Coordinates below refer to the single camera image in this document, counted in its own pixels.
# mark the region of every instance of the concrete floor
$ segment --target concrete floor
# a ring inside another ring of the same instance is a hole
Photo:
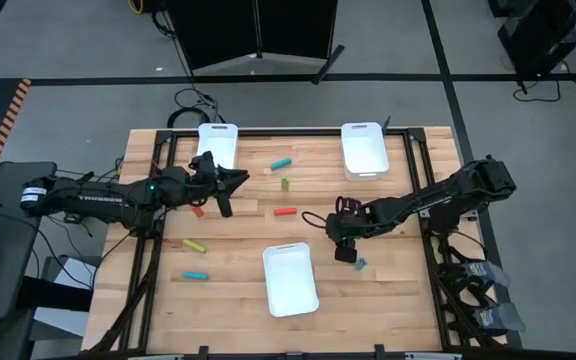
[[[439,72],[420,1],[359,3],[339,2],[334,40],[347,50],[332,73]],[[433,0],[432,6],[452,73],[510,72],[496,38],[501,21],[492,17],[486,1]],[[576,72],[576,51],[568,60]],[[260,68],[299,72],[290,64]],[[240,66],[211,73],[249,71]],[[0,16],[0,78],[181,75],[173,44],[148,17],[131,13],[125,1],[84,6],[67,0],[8,0]],[[554,86],[540,84],[530,95],[549,97]],[[164,126],[176,108],[172,96],[183,87],[33,86],[2,159],[52,160],[63,169],[105,171],[123,153],[130,129]],[[514,101],[512,82],[455,87],[476,157],[491,153],[506,161],[518,185],[515,196],[491,207],[491,216],[504,268],[513,279],[510,295],[526,323],[524,347],[576,351],[576,86],[563,82],[562,101],[555,104]],[[218,99],[223,116],[239,126],[341,125],[388,115],[391,125],[452,125],[439,82],[199,88]],[[196,119],[177,124],[194,126]],[[73,240],[84,255],[99,255],[105,227],[95,221],[89,225],[93,239],[75,227]],[[75,255],[63,230],[48,221],[42,227],[59,254]],[[48,253],[42,245],[36,243],[43,258]],[[50,348],[64,355],[76,351],[70,343]]]

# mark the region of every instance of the wooden table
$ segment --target wooden table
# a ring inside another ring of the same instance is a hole
[[[461,166],[455,141],[450,127],[425,130],[440,181]],[[155,132],[131,131],[121,183],[147,177]],[[148,353],[197,353],[200,345],[210,346],[211,353],[370,352],[374,344],[384,344],[386,351],[440,350],[416,216],[389,234],[359,240],[357,249],[368,266],[356,271],[334,260],[335,245],[323,230],[300,216],[272,214],[290,206],[325,217],[334,212],[339,195],[370,201],[412,192],[401,137],[386,137],[386,147],[387,176],[349,182],[339,137],[241,137],[237,168],[248,170],[251,178],[232,197],[234,216],[221,218],[214,200],[203,207],[203,218],[187,206],[167,216]],[[175,165],[186,167],[196,151],[196,139],[182,139]],[[415,151],[424,186],[416,145]],[[270,171],[271,163],[285,157],[292,157],[290,167]],[[282,177],[290,179],[289,192],[281,190]],[[476,223],[462,222],[460,229],[479,238]],[[111,226],[105,251],[125,234],[121,226]],[[207,253],[182,245],[183,239],[204,245]],[[311,314],[274,318],[268,311],[262,252],[295,242],[311,248],[320,306]],[[483,256],[477,244],[459,235],[450,242],[466,256]],[[83,349],[100,339],[123,307],[134,249],[135,240],[128,239],[102,264]],[[210,281],[183,279],[184,271],[206,272]],[[139,310],[135,319],[133,329],[141,319]],[[133,346],[136,333],[132,331]]]

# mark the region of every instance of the white plastic bin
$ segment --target white plastic bin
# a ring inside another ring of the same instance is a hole
[[[348,180],[376,180],[388,173],[390,163],[379,124],[344,124],[341,127],[341,146]]]
[[[308,244],[266,248],[263,260],[268,310],[272,316],[306,314],[319,308]]]
[[[197,155],[212,152],[215,166],[234,169],[237,160],[237,136],[239,130],[233,124],[199,125]]]

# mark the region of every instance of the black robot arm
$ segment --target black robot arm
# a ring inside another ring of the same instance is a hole
[[[78,180],[42,177],[25,184],[21,207],[28,216],[64,211],[118,222],[130,230],[149,228],[163,207],[201,206],[209,197],[217,199],[222,216],[232,216],[230,195],[249,178],[248,172],[215,167],[210,152],[193,158],[189,167],[194,175],[168,167],[131,184],[91,182],[92,173]]]
[[[339,197],[336,213],[326,218],[326,234],[337,244],[335,258],[354,262],[354,242],[358,238],[390,232],[408,216],[422,210],[428,212],[430,230],[450,233],[457,228],[462,214],[507,199],[515,189],[504,163],[489,156],[464,165],[446,180],[400,198],[380,198],[361,204]]]

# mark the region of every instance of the black metal frame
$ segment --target black metal frame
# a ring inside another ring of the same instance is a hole
[[[341,129],[339,128],[295,128],[295,129],[240,129],[239,136],[241,137],[257,137],[257,136],[340,136]],[[426,136],[425,131],[423,128],[389,128],[385,132],[386,136],[401,136],[404,142],[404,149],[406,153],[406,159],[408,163],[408,171],[410,173],[410,180],[412,183],[412,188],[414,192],[418,192],[421,189],[421,181],[420,176],[417,169],[417,163],[415,160],[415,153],[413,148],[413,141],[416,141],[419,145],[419,150],[421,154],[421,161],[423,164],[423,171],[426,178],[426,182],[428,185],[433,184],[435,182],[434,173],[432,170],[432,163],[430,160],[430,153],[428,150],[428,145],[426,143]],[[175,161],[175,152],[177,150],[177,143],[181,138],[187,137],[197,137],[198,132],[197,130],[159,130],[155,136],[155,147],[153,149],[152,155],[152,166],[151,166],[151,174],[154,171],[155,164],[159,164],[162,155],[162,148],[164,144],[168,144],[168,155],[166,157],[166,166],[173,166]],[[165,222],[165,215],[161,217],[159,224],[157,227],[163,230],[163,225]],[[451,307],[453,313],[456,313],[457,316],[462,318],[466,323],[468,320],[466,319],[466,315],[460,310],[457,304],[457,299],[451,298],[449,292],[445,291],[446,289],[443,287],[441,281],[435,272],[435,267],[437,265],[437,260],[435,258],[435,252],[432,245],[432,239],[428,235],[428,232],[425,231],[425,224],[424,220],[420,221],[421,227],[421,234],[422,234],[422,241],[424,244],[424,254],[426,258],[426,265],[428,268],[428,275],[430,278],[430,285],[432,291],[432,298],[433,298],[433,305],[435,308],[435,315],[437,318],[438,328],[439,328],[439,336],[441,341],[441,346],[444,352],[450,353],[452,351],[463,351],[464,347],[468,347],[469,343],[466,339],[461,339],[461,346],[458,347],[456,345],[451,344],[449,330],[447,327],[447,320],[446,320],[446,307]],[[127,300],[126,300],[126,308],[122,311],[122,314],[119,316],[121,320],[115,322],[113,327],[117,325],[118,322],[123,321],[123,325],[121,326],[121,336],[119,340],[119,350],[118,351],[110,351],[109,346],[105,348],[98,348],[92,349],[92,352],[84,352],[78,356],[79,359],[82,357],[86,358],[99,358],[106,356],[108,358],[126,358],[128,356],[137,356],[137,355],[145,355],[146,348],[148,345],[148,337],[150,332],[150,319],[152,317],[152,310],[154,305],[154,295],[155,295],[155,286],[156,286],[156,276],[157,276],[157,268],[159,265],[159,258],[161,255],[161,247],[163,242],[163,231],[155,232],[155,236],[152,237],[154,244],[153,249],[151,252],[150,264],[148,266],[148,270],[144,275],[141,282],[139,282],[139,278],[141,275],[141,268],[143,265],[143,256],[145,251],[145,243],[147,241],[146,236],[139,236],[137,245],[135,248],[135,256],[133,261],[133,266],[130,275],[130,283],[128,288]],[[449,262],[450,255],[442,254],[442,261]],[[447,304],[444,304],[442,301],[442,290],[444,297],[447,298]],[[137,307],[137,304],[141,301],[141,298],[145,295],[145,302],[143,306],[143,314],[141,320],[141,326],[139,331],[139,341],[137,348],[129,349],[128,343],[130,339],[131,333],[131,325],[132,325],[132,312]],[[474,333],[477,333],[479,336],[481,333],[477,329],[472,329]],[[402,352],[385,352],[383,350],[383,345],[376,344],[375,345],[375,352],[372,353],[344,353],[344,354],[331,354],[331,353],[308,353],[309,359],[331,359],[331,358],[347,358],[347,359],[374,359],[375,356],[378,358],[402,358],[405,356],[405,353]],[[207,356],[207,348],[203,348],[203,351],[200,351],[198,355],[184,355],[185,358],[188,359],[205,359]],[[492,349],[492,353],[488,352],[487,350],[483,350],[483,354],[485,356],[490,357],[491,354],[495,355],[499,353],[500,349]],[[219,354],[219,355],[211,355],[211,358],[246,358],[246,359],[268,359],[268,358],[282,358],[282,356],[291,357],[296,356],[296,354]]]

